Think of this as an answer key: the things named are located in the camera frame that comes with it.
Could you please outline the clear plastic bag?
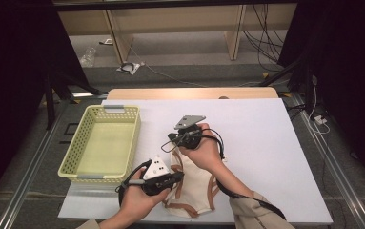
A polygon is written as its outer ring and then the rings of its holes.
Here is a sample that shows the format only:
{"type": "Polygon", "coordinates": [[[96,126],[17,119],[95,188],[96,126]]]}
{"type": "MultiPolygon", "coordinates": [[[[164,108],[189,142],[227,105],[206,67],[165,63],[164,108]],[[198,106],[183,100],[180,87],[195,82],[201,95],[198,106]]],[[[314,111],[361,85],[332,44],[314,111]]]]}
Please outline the clear plastic bag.
{"type": "Polygon", "coordinates": [[[94,47],[87,47],[84,54],[79,59],[82,68],[92,68],[94,66],[96,49],[94,47]]]}

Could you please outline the black curtain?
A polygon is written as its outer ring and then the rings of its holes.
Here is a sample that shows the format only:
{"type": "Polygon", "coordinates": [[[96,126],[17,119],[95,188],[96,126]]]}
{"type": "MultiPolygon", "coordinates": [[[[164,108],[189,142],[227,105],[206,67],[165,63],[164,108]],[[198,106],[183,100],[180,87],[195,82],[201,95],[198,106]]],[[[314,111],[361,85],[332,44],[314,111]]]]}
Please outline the black curtain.
{"type": "Polygon", "coordinates": [[[365,167],[365,0],[342,0],[314,57],[319,94],[365,167]]]}
{"type": "Polygon", "coordinates": [[[0,178],[46,89],[88,84],[52,0],[0,0],[0,178]]]}

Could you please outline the person's left hand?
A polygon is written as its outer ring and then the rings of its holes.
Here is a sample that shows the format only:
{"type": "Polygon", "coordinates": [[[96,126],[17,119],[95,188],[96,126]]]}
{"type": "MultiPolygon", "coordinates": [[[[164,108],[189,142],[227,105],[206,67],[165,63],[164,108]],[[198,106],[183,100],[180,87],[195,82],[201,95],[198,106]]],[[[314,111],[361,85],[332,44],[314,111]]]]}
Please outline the person's left hand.
{"type": "Polygon", "coordinates": [[[158,195],[148,196],[140,186],[129,186],[120,206],[120,213],[131,221],[143,219],[157,204],[162,202],[169,194],[170,189],[161,191],[158,195]]]}

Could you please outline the black tripod stand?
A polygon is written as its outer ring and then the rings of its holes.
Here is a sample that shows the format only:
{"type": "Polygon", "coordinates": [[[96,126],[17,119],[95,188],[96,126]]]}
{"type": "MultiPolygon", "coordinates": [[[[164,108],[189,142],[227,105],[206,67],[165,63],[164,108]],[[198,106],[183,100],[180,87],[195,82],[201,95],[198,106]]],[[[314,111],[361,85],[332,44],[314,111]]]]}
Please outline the black tripod stand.
{"type": "Polygon", "coordinates": [[[88,81],[83,82],[73,78],[65,73],[47,73],[44,76],[45,99],[47,102],[48,124],[49,130],[55,121],[55,110],[53,102],[53,93],[57,93],[62,99],[71,99],[72,95],[69,85],[75,85],[93,95],[103,95],[107,92],[100,91],[92,87],[88,81]]]}
{"type": "Polygon", "coordinates": [[[273,76],[267,77],[265,80],[258,84],[258,87],[267,87],[288,73],[293,74],[291,79],[289,80],[290,89],[297,90],[300,85],[300,81],[304,82],[305,111],[308,115],[310,115],[315,108],[316,102],[314,100],[316,99],[316,95],[313,82],[312,61],[307,57],[299,57],[292,64],[288,65],[280,72],[274,74],[273,76]]]}

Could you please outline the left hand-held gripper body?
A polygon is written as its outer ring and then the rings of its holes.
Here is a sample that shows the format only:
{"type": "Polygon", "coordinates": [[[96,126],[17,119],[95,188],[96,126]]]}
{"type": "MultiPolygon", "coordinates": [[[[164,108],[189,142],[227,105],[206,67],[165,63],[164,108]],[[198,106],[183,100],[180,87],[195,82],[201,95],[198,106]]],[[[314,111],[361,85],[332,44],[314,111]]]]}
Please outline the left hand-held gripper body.
{"type": "Polygon", "coordinates": [[[143,191],[149,196],[155,196],[166,188],[170,188],[170,174],[170,170],[162,158],[154,157],[141,176],[145,181],[142,186],[143,191]]]}

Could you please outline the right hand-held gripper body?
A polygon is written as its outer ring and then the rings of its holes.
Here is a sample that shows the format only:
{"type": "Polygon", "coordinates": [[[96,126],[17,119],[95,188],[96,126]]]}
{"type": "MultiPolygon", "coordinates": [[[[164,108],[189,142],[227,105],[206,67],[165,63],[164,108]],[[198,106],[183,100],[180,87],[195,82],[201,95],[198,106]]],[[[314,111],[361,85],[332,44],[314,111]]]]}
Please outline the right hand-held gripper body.
{"type": "Polygon", "coordinates": [[[195,149],[202,136],[202,130],[197,123],[204,119],[204,115],[184,115],[174,127],[177,131],[176,145],[195,149]]]}

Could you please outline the cream baby bodysuit brown trim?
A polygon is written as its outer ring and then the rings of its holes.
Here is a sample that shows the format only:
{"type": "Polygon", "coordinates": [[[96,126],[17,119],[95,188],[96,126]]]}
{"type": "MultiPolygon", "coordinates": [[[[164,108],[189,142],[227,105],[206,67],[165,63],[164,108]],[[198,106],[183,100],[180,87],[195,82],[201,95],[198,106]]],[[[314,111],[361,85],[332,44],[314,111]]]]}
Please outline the cream baby bodysuit brown trim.
{"type": "Polygon", "coordinates": [[[171,170],[183,172],[184,176],[163,201],[163,206],[170,214],[196,219],[215,210],[214,198],[219,188],[211,173],[197,167],[178,149],[171,152],[171,170]]]}

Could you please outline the person's right hand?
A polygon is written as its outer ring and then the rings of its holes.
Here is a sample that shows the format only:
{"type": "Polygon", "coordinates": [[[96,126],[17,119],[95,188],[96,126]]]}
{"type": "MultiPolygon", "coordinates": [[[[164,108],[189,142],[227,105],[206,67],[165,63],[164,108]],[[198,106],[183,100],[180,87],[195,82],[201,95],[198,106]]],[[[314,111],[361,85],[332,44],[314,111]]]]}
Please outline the person's right hand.
{"type": "Polygon", "coordinates": [[[179,151],[184,156],[187,156],[197,167],[218,177],[225,165],[220,158],[215,135],[210,131],[210,126],[207,123],[199,124],[199,127],[205,136],[201,139],[199,145],[193,150],[180,147],[179,151]]]}

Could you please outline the black metal crossbar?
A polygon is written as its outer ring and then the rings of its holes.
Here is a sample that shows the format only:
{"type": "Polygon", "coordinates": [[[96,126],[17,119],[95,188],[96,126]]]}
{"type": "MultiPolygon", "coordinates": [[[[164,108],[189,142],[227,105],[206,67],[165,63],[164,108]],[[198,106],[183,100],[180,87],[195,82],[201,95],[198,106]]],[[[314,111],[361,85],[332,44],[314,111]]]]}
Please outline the black metal crossbar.
{"type": "Polygon", "coordinates": [[[299,1],[300,0],[110,0],[103,2],[53,3],[52,5],[57,11],[81,11],[286,4],[297,3],[299,1]]]}

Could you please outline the pale green perforated plastic basket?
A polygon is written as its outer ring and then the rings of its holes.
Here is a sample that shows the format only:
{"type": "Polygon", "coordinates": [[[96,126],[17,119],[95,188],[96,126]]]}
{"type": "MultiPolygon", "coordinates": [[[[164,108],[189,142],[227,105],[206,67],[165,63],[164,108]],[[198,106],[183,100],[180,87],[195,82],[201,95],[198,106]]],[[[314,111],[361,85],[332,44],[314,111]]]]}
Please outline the pale green perforated plastic basket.
{"type": "Polygon", "coordinates": [[[140,124],[137,106],[90,105],[57,174],[72,182],[122,182],[132,169],[140,124]]]}

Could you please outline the aluminium floor rail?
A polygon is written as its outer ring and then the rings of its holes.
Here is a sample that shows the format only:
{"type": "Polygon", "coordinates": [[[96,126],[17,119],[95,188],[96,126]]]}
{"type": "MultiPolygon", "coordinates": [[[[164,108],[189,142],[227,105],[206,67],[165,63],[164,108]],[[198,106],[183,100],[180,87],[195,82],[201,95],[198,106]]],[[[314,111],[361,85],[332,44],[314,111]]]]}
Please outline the aluminium floor rail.
{"type": "Polygon", "coordinates": [[[10,198],[9,204],[0,218],[0,229],[11,229],[17,215],[25,201],[27,193],[37,175],[37,172],[43,162],[45,155],[51,145],[51,140],[56,132],[58,123],[61,120],[63,112],[66,110],[67,105],[61,104],[56,108],[55,119],[51,126],[44,133],[44,136],[39,144],[36,152],[34,153],[30,164],[27,167],[26,173],[22,177],[18,187],[10,198]]]}
{"type": "Polygon", "coordinates": [[[310,114],[305,111],[301,112],[301,118],[310,133],[316,148],[322,156],[324,168],[330,171],[343,201],[346,203],[347,209],[352,214],[359,229],[365,229],[365,205],[355,191],[354,186],[345,175],[339,161],[336,159],[333,150],[328,144],[328,136],[333,133],[333,129],[327,124],[318,125],[311,121],[311,115],[314,113],[315,101],[312,101],[312,109],[310,114]]]}

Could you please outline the white foam board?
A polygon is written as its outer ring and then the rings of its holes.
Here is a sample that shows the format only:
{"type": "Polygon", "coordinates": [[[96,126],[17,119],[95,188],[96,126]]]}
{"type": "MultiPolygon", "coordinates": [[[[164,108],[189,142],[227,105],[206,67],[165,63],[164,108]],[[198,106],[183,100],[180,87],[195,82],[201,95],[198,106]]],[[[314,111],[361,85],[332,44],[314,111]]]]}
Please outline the white foam board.
{"type": "MultiPolygon", "coordinates": [[[[279,208],[294,226],[333,223],[297,139],[285,106],[279,98],[196,100],[104,100],[105,105],[136,105],[141,129],[133,168],[143,161],[169,155],[160,147],[183,115],[204,115],[224,141],[226,165],[251,189],[279,208]]],[[[105,219],[118,209],[114,191],[98,195],[75,191],[72,183],[58,214],[61,219],[105,219]]],[[[170,214],[158,204],[145,223],[233,224],[229,198],[216,194],[215,210],[187,219],[170,214]]]]}

